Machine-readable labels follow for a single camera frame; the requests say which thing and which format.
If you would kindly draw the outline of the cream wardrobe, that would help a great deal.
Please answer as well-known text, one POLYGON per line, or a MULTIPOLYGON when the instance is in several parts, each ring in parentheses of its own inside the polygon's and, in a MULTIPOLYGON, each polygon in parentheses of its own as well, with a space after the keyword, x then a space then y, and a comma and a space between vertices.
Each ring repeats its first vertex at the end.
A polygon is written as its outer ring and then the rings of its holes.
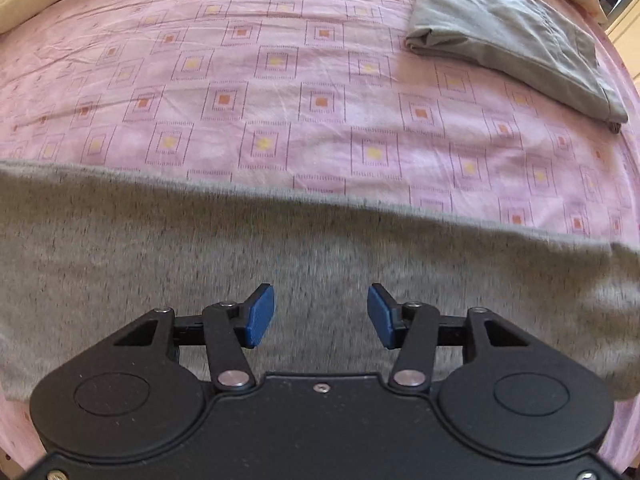
POLYGON ((631 0, 606 30, 636 87, 640 72, 640 2, 631 0))

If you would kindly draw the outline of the folded grey pants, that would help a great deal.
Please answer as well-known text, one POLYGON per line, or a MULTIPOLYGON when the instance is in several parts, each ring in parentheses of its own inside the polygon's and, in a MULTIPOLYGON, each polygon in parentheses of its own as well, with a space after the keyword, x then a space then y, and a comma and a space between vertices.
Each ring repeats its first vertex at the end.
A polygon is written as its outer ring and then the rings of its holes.
POLYGON ((542 0, 414 0, 406 46, 498 70, 614 132, 628 122, 592 37, 542 0))

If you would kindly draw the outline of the grey speckled pants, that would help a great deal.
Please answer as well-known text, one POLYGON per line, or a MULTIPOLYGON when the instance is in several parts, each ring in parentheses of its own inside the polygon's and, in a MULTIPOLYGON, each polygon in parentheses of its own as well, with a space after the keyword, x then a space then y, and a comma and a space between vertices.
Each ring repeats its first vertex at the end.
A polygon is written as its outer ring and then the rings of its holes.
POLYGON ((255 370, 387 370, 367 290, 482 306, 639 390, 639 251, 372 200, 36 162, 1 166, 1 385, 12 400, 153 309, 276 291, 255 370))

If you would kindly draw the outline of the pink patterned bed sheet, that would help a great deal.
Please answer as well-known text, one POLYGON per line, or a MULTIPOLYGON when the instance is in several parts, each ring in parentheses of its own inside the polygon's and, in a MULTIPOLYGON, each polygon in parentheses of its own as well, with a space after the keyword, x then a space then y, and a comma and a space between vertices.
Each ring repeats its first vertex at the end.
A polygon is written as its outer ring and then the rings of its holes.
MULTIPOLYGON (((372 200, 639 250, 639 97, 599 24, 624 102, 613 132, 526 84, 405 44, 413 0, 62 0, 1 38, 1 166, 98 168, 372 200)), ((1 386, 30 462, 28 399, 1 386)), ((639 390, 604 457, 639 452, 639 390)))

